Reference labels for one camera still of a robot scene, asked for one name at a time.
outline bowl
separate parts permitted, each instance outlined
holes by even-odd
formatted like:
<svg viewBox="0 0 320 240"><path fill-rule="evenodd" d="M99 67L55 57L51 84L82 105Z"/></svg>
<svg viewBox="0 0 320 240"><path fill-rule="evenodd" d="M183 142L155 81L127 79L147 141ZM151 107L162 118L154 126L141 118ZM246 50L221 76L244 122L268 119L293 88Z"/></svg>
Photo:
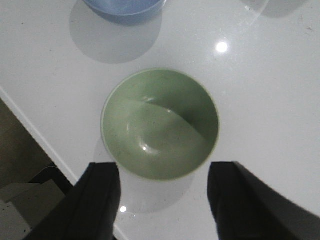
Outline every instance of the bowl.
<svg viewBox="0 0 320 240"><path fill-rule="evenodd" d="M84 0L101 17L117 23L141 22L158 13L167 0Z"/></svg>
<svg viewBox="0 0 320 240"><path fill-rule="evenodd" d="M190 76L167 68L129 76L110 95L101 117L103 142L115 161L150 180L195 171L219 132L212 98Z"/></svg>

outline white countertop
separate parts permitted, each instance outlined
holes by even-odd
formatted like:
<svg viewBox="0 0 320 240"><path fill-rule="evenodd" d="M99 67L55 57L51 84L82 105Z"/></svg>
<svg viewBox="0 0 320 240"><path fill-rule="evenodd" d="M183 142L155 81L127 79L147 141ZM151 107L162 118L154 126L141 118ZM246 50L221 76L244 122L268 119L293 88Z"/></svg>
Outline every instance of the white countertop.
<svg viewBox="0 0 320 240"><path fill-rule="evenodd" d="M319 9L318 0L168 0L151 21L123 26L81 0L1 1L0 97L75 184L90 162L113 161L100 118L124 78L169 67L210 92L220 135L205 165L162 183L120 169L118 240L218 239L206 192L213 161L240 162L320 216Z"/></svg>

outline floor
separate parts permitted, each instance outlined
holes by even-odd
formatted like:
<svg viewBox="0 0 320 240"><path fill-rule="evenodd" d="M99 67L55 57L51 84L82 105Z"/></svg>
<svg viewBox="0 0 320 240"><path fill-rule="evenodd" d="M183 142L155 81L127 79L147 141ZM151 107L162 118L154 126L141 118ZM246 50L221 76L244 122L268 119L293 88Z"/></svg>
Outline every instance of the floor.
<svg viewBox="0 0 320 240"><path fill-rule="evenodd" d="M52 163L33 137L0 99L0 189L27 183Z"/></svg>

